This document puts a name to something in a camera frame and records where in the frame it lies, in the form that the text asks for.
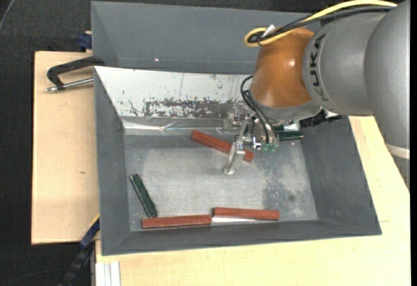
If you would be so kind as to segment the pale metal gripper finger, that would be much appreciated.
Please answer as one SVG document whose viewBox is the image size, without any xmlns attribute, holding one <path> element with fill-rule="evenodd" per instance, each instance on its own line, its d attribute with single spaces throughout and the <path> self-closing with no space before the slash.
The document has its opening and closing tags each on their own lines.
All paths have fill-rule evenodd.
<svg viewBox="0 0 417 286">
<path fill-rule="evenodd" d="M 231 148 L 229 151 L 228 161 L 223 168 L 223 172 L 226 175 L 233 175 L 235 173 L 235 156 L 237 154 L 237 148 L 234 143 L 231 144 Z"/>
<path fill-rule="evenodd" d="M 243 144 L 241 143 L 233 143 L 234 148 L 234 154 L 232 159 L 232 174 L 234 174 L 237 169 L 240 167 L 244 156 L 245 156 L 245 150 L 243 147 Z"/>
</svg>

